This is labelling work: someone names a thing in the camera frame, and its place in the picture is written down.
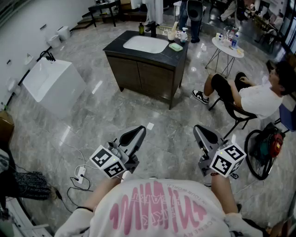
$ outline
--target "green bottle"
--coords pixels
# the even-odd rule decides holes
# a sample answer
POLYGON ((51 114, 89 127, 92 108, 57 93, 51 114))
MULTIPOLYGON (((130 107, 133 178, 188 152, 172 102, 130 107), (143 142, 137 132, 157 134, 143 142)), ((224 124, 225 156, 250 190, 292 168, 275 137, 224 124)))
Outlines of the green bottle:
POLYGON ((140 22, 140 25, 139 25, 139 35, 144 35, 144 34, 145 34, 144 26, 143 26, 142 22, 140 22))

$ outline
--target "white sink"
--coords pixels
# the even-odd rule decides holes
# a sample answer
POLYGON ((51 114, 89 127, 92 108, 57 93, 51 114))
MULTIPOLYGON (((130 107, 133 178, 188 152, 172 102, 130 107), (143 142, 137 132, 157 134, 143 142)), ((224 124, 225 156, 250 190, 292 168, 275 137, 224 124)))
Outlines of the white sink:
POLYGON ((146 36, 134 36, 130 38, 123 47, 152 54, 161 53, 168 45, 168 41, 146 36))
POLYGON ((33 98, 59 118, 64 118, 86 84, 71 62, 42 58, 24 79, 33 98))

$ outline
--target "wooden cabinet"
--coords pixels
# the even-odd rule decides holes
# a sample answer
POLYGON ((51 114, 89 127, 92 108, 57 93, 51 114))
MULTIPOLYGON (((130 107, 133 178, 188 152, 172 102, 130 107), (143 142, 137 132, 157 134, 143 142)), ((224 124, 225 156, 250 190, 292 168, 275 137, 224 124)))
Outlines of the wooden cabinet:
POLYGON ((142 89, 136 61, 110 56, 108 61, 121 91, 125 87, 135 90, 142 89))
POLYGON ((127 88, 164 100, 169 103, 169 109, 178 86, 181 86, 185 57, 186 54, 174 70, 169 70, 149 63, 107 55, 121 91, 127 88))

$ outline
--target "red object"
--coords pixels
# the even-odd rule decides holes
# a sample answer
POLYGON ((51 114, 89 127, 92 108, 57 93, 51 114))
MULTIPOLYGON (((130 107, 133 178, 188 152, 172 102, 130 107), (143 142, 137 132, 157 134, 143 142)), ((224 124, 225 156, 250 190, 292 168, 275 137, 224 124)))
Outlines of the red object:
POLYGON ((270 144, 269 154, 272 158, 278 156, 283 145, 283 137, 280 133, 273 135, 272 143, 270 144))

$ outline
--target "green sponge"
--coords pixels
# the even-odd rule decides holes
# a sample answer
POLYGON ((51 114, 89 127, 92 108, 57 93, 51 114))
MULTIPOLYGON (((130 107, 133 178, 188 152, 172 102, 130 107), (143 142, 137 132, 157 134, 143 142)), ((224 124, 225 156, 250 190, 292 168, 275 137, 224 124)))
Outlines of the green sponge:
POLYGON ((182 46, 176 44, 176 43, 172 43, 169 45, 169 47, 172 49, 172 50, 175 50, 176 52, 179 52, 183 49, 182 46))

